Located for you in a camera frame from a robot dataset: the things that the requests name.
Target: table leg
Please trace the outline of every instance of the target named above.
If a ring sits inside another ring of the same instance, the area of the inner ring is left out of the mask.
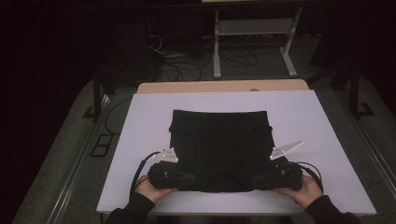
[[[291,62],[291,59],[289,56],[289,50],[290,50],[290,46],[291,46],[291,41],[294,38],[294,34],[296,31],[296,28],[298,25],[298,20],[300,19],[302,10],[303,10],[302,7],[297,7],[296,12],[294,13],[293,22],[290,25],[288,40],[286,41],[285,46],[279,48],[280,53],[282,54],[283,62],[285,62],[286,68],[288,69],[289,75],[291,77],[296,77],[297,72],[294,68],[293,63]]]
[[[219,11],[216,10],[215,18],[215,52],[213,53],[213,76],[215,79],[221,78],[220,57],[219,57]]]

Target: human hand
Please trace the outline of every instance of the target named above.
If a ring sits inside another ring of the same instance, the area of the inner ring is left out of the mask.
[[[303,209],[309,206],[314,200],[323,195],[317,182],[311,176],[303,175],[303,186],[300,190],[291,188],[274,189],[274,191],[291,197],[295,203],[299,204]]]
[[[175,192],[177,189],[156,189],[149,182],[147,175],[142,175],[137,180],[134,192],[139,193],[150,199],[153,203],[157,203],[163,196]]]

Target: black sleeve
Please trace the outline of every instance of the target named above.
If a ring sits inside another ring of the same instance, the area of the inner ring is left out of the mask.
[[[143,224],[155,204],[145,196],[134,193],[124,209],[117,208],[110,213],[106,224]]]
[[[309,204],[305,209],[316,224],[360,224],[357,217],[351,213],[341,213],[330,201],[329,196],[323,195]]]

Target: black cloth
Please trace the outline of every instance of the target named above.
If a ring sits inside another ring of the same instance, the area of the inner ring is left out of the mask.
[[[143,224],[146,222],[149,211],[154,203],[145,196],[134,193],[132,200],[124,209],[117,208],[111,212],[106,224]],[[357,217],[351,213],[341,213],[324,195],[312,202],[305,212],[309,214],[316,224],[359,224]]]
[[[316,224],[358,224],[361,223],[357,217],[351,213],[341,213],[330,200],[329,196],[323,195],[313,201],[305,209]]]
[[[241,192],[254,190],[251,177],[271,168],[275,146],[266,111],[201,113],[175,110],[170,147],[177,170],[195,175],[179,190]]]

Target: white tabletop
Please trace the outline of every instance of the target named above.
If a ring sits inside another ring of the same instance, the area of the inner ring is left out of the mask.
[[[109,213],[128,203],[139,163],[169,148],[174,109],[198,112],[265,110],[277,147],[304,140],[287,158],[314,164],[324,192],[342,212],[372,215],[375,209],[328,121],[314,91],[233,91],[136,94],[131,102],[97,211]],[[142,175],[151,164],[148,160]],[[293,215],[303,209],[271,190],[242,193],[178,191],[151,211],[162,215]]]

